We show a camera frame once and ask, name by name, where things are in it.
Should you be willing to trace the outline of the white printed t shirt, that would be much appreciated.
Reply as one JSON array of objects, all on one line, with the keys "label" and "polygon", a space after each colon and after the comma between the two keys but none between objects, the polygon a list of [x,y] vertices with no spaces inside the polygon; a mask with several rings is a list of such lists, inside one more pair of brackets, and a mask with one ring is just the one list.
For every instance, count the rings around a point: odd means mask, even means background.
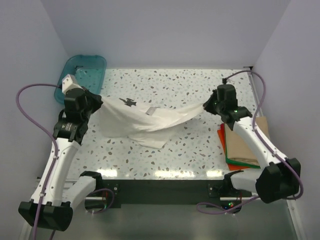
[{"label": "white printed t shirt", "polygon": [[139,145],[161,149],[183,130],[185,122],[204,111],[203,103],[169,109],[130,98],[103,97],[97,111],[100,132],[107,138],[128,137]]}]

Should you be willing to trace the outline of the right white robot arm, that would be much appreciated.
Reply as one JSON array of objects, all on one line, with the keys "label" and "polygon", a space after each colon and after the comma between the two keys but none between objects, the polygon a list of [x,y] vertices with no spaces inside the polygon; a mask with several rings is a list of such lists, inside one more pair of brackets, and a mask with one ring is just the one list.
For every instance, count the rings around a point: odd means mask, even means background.
[{"label": "right white robot arm", "polygon": [[227,196],[233,197],[245,190],[256,193],[266,204],[280,199],[296,200],[302,196],[300,162],[278,150],[258,127],[256,116],[238,105],[233,85],[219,85],[203,108],[220,116],[222,122],[247,144],[259,163],[257,169],[233,171],[224,176],[222,189]]}]

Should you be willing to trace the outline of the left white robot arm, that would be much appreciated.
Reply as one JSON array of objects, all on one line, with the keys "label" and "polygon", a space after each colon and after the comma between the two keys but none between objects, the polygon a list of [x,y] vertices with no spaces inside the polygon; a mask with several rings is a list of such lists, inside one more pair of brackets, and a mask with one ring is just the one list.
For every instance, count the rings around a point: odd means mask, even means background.
[{"label": "left white robot arm", "polygon": [[84,171],[64,193],[67,175],[88,130],[90,117],[102,106],[102,97],[85,88],[65,91],[64,109],[54,126],[51,152],[39,184],[29,201],[22,201],[19,214],[34,228],[65,231],[76,207],[89,194],[99,196],[104,190],[102,175]]}]

